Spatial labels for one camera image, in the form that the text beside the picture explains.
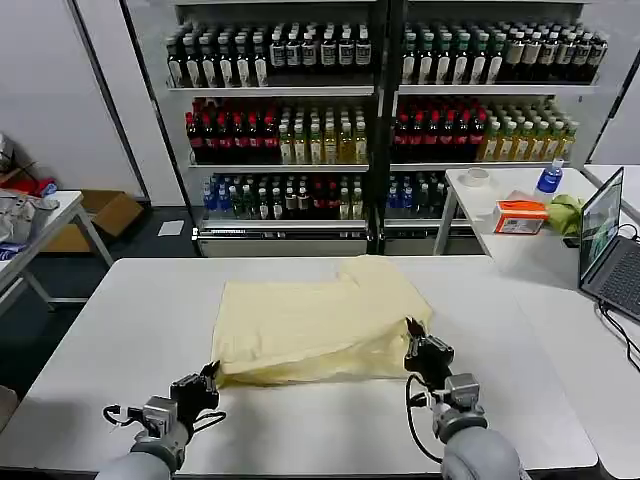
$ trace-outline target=white desk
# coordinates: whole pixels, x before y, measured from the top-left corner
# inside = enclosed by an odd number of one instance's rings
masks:
[[[624,167],[622,183],[622,208],[640,223],[640,166],[637,165],[585,165],[584,173],[596,187],[609,180],[611,175]]]
[[[488,257],[394,257],[428,299],[433,331],[456,349],[454,372],[481,384],[490,425],[525,468],[592,466],[597,456],[556,374]],[[167,395],[209,361],[227,280],[335,278],[337,258],[125,259],[106,275],[0,434],[0,466],[96,471],[138,431],[102,408]],[[500,308],[495,294],[500,293]],[[330,475],[436,472],[413,444],[404,381],[237,388],[228,418],[187,447],[183,474]],[[428,410],[419,435],[441,454]]]
[[[60,303],[85,303],[87,301],[86,298],[50,297],[40,282],[27,269],[29,262],[69,222],[74,222],[78,225],[89,245],[94,247],[94,250],[104,260],[107,267],[113,264],[113,259],[107,247],[102,242],[87,212],[82,207],[82,193],[79,191],[59,191],[54,193],[51,198],[58,200],[60,206],[48,213],[41,225],[37,225],[38,230],[32,232],[27,248],[10,260],[0,261],[0,292],[4,291],[4,294],[0,297],[0,305],[2,305],[0,312],[8,308],[12,300],[24,289],[26,284],[29,284],[47,302],[50,308]]]
[[[440,255],[446,245],[451,219],[458,203],[464,211],[484,252],[510,278],[527,280],[560,288],[575,289],[578,282],[578,249],[567,248],[562,236],[549,227],[537,235],[495,234],[491,212],[496,201],[504,200],[513,190],[533,193],[540,168],[491,169],[489,185],[471,188],[459,181],[465,170],[447,170],[449,194],[434,246]],[[587,201],[596,188],[578,170],[565,168],[557,194],[567,193]],[[621,222],[631,222],[621,215]]]

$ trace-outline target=cream towel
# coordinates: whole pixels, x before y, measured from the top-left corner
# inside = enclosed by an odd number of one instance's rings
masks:
[[[213,333],[219,384],[403,377],[410,315],[431,308],[385,257],[345,260],[333,282],[228,282]]]

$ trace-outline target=white wall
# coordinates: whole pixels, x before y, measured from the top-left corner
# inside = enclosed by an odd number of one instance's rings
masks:
[[[184,205],[117,0],[77,1],[152,205]]]
[[[64,0],[0,0],[0,130],[62,188],[142,196]]]

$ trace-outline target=plastic bottle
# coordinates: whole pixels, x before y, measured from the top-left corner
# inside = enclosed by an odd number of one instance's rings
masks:
[[[563,160],[556,158],[551,166],[545,168],[540,175],[538,184],[533,193],[534,197],[543,203],[551,203],[556,190],[562,180],[562,164]]]

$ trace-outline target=orange box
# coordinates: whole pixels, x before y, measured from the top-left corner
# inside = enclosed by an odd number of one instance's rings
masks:
[[[531,200],[502,200],[494,210],[495,233],[535,235],[549,218],[544,203]]]

